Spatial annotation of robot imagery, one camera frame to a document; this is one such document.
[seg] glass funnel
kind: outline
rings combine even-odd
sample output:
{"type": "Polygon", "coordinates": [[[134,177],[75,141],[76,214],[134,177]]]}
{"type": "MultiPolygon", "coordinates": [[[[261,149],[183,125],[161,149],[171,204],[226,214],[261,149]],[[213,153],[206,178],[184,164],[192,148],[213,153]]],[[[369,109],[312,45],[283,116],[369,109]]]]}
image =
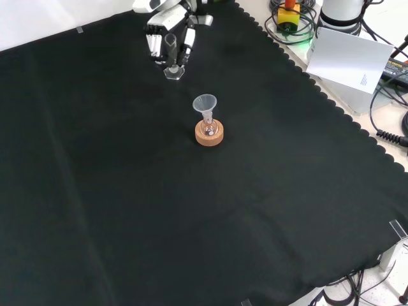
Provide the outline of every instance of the glass funnel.
{"type": "Polygon", "coordinates": [[[193,102],[193,108],[203,115],[200,131],[203,135],[214,136],[218,132],[218,125],[212,118],[212,110],[217,105],[217,98],[212,94],[202,94],[193,102]]]}

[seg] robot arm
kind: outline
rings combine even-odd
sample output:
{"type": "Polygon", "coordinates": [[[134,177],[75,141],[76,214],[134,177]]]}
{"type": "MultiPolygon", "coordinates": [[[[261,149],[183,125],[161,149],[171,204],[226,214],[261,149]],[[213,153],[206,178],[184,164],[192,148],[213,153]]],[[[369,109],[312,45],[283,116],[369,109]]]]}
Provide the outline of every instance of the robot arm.
{"type": "Polygon", "coordinates": [[[168,0],[136,0],[133,3],[133,10],[137,13],[151,13],[165,2],[168,0]]]}
{"type": "Polygon", "coordinates": [[[147,22],[146,38],[149,44],[150,56],[158,64],[167,62],[168,54],[165,54],[163,48],[164,37],[185,19],[187,19],[187,25],[181,41],[182,50],[180,56],[186,58],[183,61],[187,63],[195,39],[194,23],[188,18],[190,14],[191,10],[188,7],[176,4],[167,10],[160,11],[147,22]]]}
{"type": "Polygon", "coordinates": [[[137,13],[159,11],[145,28],[150,57],[157,64],[167,68],[183,68],[187,64],[196,37],[195,25],[211,26],[213,21],[210,15],[193,15],[198,2],[203,4],[207,0],[135,0],[133,3],[133,10],[137,13]],[[171,32],[182,22],[186,26],[181,40],[177,42],[171,32]]]}

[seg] black cloth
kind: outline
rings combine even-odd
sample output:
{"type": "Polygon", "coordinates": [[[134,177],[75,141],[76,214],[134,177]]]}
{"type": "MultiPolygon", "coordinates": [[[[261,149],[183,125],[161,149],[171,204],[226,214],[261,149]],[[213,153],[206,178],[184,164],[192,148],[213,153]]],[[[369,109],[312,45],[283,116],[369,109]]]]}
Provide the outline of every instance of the black cloth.
{"type": "Polygon", "coordinates": [[[287,305],[408,228],[402,167],[235,3],[208,12],[178,82],[133,12],[0,54],[1,305],[287,305]]]}

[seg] table surface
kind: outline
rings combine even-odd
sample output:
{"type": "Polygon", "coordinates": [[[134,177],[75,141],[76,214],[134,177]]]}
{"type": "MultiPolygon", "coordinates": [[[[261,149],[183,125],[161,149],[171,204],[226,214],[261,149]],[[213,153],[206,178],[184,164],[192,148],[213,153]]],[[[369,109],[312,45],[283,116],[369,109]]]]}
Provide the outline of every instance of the table surface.
{"type": "MultiPolygon", "coordinates": [[[[265,20],[270,16],[268,8],[269,0],[236,0],[236,2],[247,13],[255,18],[255,21],[258,22],[260,26],[264,27],[265,20]]],[[[317,3],[322,4],[323,0],[317,0],[317,3]]],[[[388,39],[391,43],[400,45],[403,42],[405,35],[408,34],[406,33],[406,25],[403,25],[405,20],[404,12],[407,10],[408,3],[405,0],[387,0],[380,5],[371,6],[367,10],[365,19],[367,24],[369,24],[375,32],[388,39]],[[386,24],[389,24],[387,20],[392,20],[394,25],[393,31],[390,31],[390,28],[386,26],[386,24]]],[[[296,65],[301,67],[304,71],[306,70],[306,65],[295,53],[293,53],[287,46],[281,45],[281,47],[296,65]]],[[[404,57],[399,55],[397,59],[403,60],[404,57]]],[[[371,125],[368,114],[354,115],[320,79],[314,76],[312,78],[317,82],[322,91],[325,92],[330,99],[336,102],[338,107],[343,108],[345,113],[349,114],[355,122],[361,125],[362,129],[367,130],[370,133],[370,136],[375,137],[375,129],[371,125]]],[[[390,105],[373,111],[373,116],[377,126],[382,130],[397,135],[403,135],[400,125],[402,117],[406,112],[406,108],[397,103],[391,103],[390,105]]],[[[407,149],[381,140],[378,137],[375,138],[377,139],[378,144],[385,148],[386,153],[393,156],[395,162],[400,163],[405,168],[405,171],[408,171],[407,149]]]]}

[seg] white paper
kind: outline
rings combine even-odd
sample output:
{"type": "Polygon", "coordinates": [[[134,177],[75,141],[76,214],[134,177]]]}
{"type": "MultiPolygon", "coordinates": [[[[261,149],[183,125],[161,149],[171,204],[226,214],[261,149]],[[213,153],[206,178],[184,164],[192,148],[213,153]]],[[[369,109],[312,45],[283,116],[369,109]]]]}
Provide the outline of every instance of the white paper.
{"type": "Polygon", "coordinates": [[[372,94],[393,47],[320,27],[307,72],[372,94]]]}

